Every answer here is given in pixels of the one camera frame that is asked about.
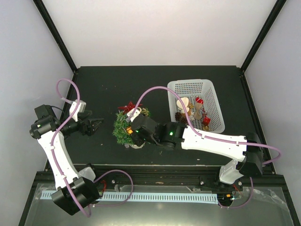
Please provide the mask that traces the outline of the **small green christmas tree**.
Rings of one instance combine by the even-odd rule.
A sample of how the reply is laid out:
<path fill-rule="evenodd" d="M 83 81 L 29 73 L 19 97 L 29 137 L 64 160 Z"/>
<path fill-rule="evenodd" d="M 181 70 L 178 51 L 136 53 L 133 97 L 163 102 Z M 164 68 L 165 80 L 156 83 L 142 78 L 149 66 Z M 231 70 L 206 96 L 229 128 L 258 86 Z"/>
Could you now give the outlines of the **small green christmas tree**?
<path fill-rule="evenodd" d="M 138 130 L 133 130 L 131 128 L 131 123 L 126 121 L 127 115 L 123 110 L 119 110 L 116 113 L 116 120 L 114 121 L 114 130 L 112 132 L 113 136 L 116 138 L 117 143 L 120 145 L 134 146 L 131 135 L 137 133 Z"/>

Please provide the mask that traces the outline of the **red star tree topper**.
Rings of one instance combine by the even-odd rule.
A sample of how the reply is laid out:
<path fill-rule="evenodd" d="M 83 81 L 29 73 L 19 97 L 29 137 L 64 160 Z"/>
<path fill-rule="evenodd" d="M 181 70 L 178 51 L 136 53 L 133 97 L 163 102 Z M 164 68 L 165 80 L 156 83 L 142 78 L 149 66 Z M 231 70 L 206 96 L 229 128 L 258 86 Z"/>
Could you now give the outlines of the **red star tree topper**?
<path fill-rule="evenodd" d="M 123 114 L 126 114 L 129 111 L 131 111 L 133 108 L 135 108 L 135 105 L 133 104 L 132 101 L 130 101 L 127 105 L 118 107 L 118 110 Z"/>

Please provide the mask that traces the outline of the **gold gift box ornament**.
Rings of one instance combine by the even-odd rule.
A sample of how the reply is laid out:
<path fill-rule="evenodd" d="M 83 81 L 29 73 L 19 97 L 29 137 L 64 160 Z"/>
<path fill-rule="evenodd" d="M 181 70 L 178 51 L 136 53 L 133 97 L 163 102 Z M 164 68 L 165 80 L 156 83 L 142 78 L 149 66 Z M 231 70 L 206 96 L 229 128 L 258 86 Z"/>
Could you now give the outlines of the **gold gift box ornament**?
<path fill-rule="evenodd" d="M 127 127 L 127 128 L 126 128 L 126 132 L 127 132 L 127 134 L 129 134 L 129 135 L 131 135 L 131 134 L 133 133 L 131 127 Z"/>

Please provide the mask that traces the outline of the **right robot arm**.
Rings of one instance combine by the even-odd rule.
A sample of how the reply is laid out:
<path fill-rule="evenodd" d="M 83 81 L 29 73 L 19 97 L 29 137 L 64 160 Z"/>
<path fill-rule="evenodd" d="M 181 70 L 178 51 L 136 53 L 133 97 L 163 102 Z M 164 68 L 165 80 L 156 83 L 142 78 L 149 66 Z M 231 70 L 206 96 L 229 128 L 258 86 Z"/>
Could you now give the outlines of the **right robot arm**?
<path fill-rule="evenodd" d="M 149 116 L 139 114 L 130 118 L 130 137 L 137 146 L 144 142 L 174 149 L 180 144 L 183 150 L 198 150 L 230 158 L 221 166 L 219 175 L 214 177 L 214 185 L 226 189 L 239 178 L 260 177 L 262 175 L 263 152 L 256 137 L 228 136 L 201 131 L 178 122 L 160 124 Z"/>

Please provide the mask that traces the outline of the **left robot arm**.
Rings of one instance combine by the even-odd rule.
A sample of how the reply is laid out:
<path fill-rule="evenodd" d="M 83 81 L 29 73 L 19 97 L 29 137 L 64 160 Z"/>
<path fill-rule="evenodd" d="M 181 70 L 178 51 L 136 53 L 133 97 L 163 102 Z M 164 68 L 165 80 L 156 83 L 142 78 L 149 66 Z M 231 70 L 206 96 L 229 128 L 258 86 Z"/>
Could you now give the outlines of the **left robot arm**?
<path fill-rule="evenodd" d="M 51 195 L 53 202 L 69 215 L 81 211 L 96 201 L 100 195 L 96 187 L 101 176 L 95 173 L 92 164 L 77 171 L 65 146 L 65 138 L 74 132 L 91 136 L 103 119 L 91 119 L 91 111 L 81 102 L 67 123 L 59 120 L 52 106 L 41 105 L 35 108 L 37 120 L 31 125 L 30 135 L 38 141 L 47 155 L 55 177 L 56 192 Z"/>

